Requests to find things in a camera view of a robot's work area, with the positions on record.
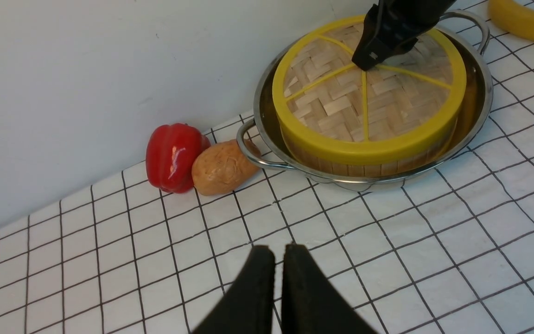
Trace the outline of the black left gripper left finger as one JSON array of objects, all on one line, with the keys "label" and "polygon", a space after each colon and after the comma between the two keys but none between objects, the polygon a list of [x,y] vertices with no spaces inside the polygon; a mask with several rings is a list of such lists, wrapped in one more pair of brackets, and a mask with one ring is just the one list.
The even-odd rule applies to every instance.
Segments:
[{"label": "black left gripper left finger", "polygon": [[270,334],[273,328],[275,256],[254,246],[235,281],[193,330],[195,334]]}]

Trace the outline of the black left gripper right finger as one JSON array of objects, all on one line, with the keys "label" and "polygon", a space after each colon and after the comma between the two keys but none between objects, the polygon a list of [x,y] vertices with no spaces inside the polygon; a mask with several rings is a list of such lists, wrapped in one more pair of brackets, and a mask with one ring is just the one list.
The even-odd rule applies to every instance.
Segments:
[{"label": "black left gripper right finger", "polygon": [[281,300],[284,334],[375,334],[328,281],[305,245],[288,244]]}]

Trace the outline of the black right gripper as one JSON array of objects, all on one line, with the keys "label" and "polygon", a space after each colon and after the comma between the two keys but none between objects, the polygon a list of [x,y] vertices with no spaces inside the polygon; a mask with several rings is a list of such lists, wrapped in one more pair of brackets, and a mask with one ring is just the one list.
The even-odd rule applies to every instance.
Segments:
[{"label": "black right gripper", "polygon": [[418,36],[439,22],[453,0],[380,0],[365,15],[352,62],[368,71],[413,49]]}]

